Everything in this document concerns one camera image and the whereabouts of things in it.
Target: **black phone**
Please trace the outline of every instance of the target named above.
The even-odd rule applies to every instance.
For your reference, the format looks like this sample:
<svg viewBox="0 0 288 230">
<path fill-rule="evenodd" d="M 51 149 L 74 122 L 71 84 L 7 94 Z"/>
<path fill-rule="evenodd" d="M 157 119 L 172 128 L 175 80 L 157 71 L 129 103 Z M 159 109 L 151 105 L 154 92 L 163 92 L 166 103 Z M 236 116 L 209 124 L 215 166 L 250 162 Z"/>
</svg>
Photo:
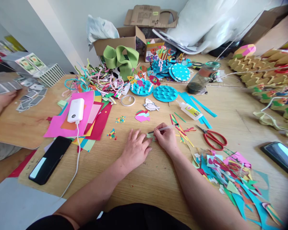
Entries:
<svg viewBox="0 0 288 230">
<path fill-rule="evenodd" d="M 280 142 L 272 142 L 260 149 L 288 173 L 288 148 L 286 146 Z"/>
<path fill-rule="evenodd" d="M 71 141 L 71 139 L 58 136 L 35 166 L 29 175 L 29 179 L 39 185 L 45 184 L 68 149 Z"/>
</svg>

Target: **cardboard box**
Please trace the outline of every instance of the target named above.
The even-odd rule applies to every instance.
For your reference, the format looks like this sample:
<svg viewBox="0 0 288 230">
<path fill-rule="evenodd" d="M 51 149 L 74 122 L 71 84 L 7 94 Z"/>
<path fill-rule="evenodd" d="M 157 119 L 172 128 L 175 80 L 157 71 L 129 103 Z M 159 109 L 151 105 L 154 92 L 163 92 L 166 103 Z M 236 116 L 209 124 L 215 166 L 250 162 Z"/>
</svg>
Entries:
<svg viewBox="0 0 288 230">
<path fill-rule="evenodd" d="M 288 5 L 264 11 L 242 40 L 242 45 L 255 44 L 254 55 L 282 47 L 288 42 Z"/>
<path fill-rule="evenodd" d="M 96 54 L 98 56 L 103 56 L 103 51 L 107 47 L 107 45 L 113 47 L 116 49 L 117 46 L 123 45 L 126 47 L 133 48 L 137 50 L 136 48 L 136 41 L 138 38 L 140 41 L 142 41 L 144 44 L 145 41 L 145 35 L 140 31 L 140 29 L 137 26 L 129 26 L 129 27 L 121 27 L 117 28 L 119 38 L 108 38 L 108 39 L 100 39 L 90 46 L 90 50 L 92 47 L 95 47 Z"/>
<path fill-rule="evenodd" d="M 151 28 L 175 28 L 178 23 L 177 12 L 161 10 L 160 6 L 136 5 L 133 10 L 128 10 L 124 25 Z"/>
</svg>

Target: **gray pants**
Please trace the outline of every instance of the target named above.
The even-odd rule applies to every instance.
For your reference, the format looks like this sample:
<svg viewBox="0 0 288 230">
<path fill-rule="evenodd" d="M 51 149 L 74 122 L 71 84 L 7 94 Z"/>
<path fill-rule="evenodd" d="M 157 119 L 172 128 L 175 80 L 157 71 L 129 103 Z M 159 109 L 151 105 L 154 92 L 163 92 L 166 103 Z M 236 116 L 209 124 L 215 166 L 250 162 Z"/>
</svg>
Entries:
<svg viewBox="0 0 288 230">
<path fill-rule="evenodd" d="M 3 160 L 4 158 L 7 158 L 10 155 L 13 155 L 20 149 L 22 149 L 22 147 L 4 144 L 0 142 L 0 160 Z"/>
</svg>

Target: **glue bottle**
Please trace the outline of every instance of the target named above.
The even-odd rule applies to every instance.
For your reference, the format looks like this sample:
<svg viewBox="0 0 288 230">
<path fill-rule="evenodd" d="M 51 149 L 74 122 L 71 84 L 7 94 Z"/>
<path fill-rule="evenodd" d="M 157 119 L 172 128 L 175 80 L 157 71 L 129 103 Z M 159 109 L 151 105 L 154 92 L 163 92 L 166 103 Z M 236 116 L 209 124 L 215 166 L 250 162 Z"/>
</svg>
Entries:
<svg viewBox="0 0 288 230">
<path fill-rule="evenodd" d="M 199 118 L 202 117 L 202 114 L 196 109 L 194 109 L 191 105 L 184 102 L 179 102 L 178 100 L 176 101 L 178 102 L 181 110 L 184 111 L 193 120 L 198 120 Z"/>
</svg>

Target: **green ribbon bow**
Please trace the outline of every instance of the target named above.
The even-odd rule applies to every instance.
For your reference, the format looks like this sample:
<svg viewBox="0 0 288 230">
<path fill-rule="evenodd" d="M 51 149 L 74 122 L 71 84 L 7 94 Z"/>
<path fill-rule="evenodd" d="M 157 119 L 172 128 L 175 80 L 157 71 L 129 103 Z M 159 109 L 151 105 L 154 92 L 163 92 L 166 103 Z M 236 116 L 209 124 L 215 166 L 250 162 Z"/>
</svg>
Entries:
<svg viewBox="0 0 288 230">
<path fill-rule="evenodd" d="M 128 59 L 123 55 L 124 50 L 127 51 Z M 119 67 L 120 76 L 123 81 L 127 81 L 128 76 L 133 76 L 132 68 L 136 68 L 138 65 L 139 53 L 133 48 L 117 46 L 116 49 L 114 49 L 111 46 L 107 46 L 103 51 L 103 56 L 107 68 L 115 69 L 116 67 Z"/>
</svg>

